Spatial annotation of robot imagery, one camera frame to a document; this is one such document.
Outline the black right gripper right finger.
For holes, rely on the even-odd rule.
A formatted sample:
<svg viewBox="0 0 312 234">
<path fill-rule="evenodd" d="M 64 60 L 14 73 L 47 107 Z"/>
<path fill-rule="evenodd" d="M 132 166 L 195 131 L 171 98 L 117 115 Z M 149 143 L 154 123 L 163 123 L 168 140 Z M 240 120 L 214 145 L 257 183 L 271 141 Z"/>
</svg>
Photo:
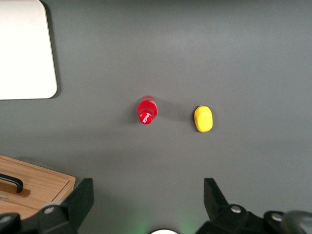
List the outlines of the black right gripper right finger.
<svg viewBox="0 0 312 234">
<path fill-rule="evenodd" d="M 229 204 L 213 178 L 204 179 L 204 206 L 209 217 L 198 234 L 263 234 L 263 220 L 240 205 Z"/>
</svg>

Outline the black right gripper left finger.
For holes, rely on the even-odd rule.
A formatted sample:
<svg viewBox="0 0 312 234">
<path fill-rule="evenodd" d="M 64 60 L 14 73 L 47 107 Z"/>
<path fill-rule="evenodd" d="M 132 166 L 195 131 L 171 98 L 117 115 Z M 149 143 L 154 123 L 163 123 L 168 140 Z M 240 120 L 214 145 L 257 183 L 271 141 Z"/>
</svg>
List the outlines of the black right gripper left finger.
<svg viewBox="0 0 312 234">
<path fill-rule="evenodd" d="M 39 211 L 38 233 L 76 234 L 93 204 L 93 180 L 85 178 L 60 204 L 50 204 Z"/>
</svg>

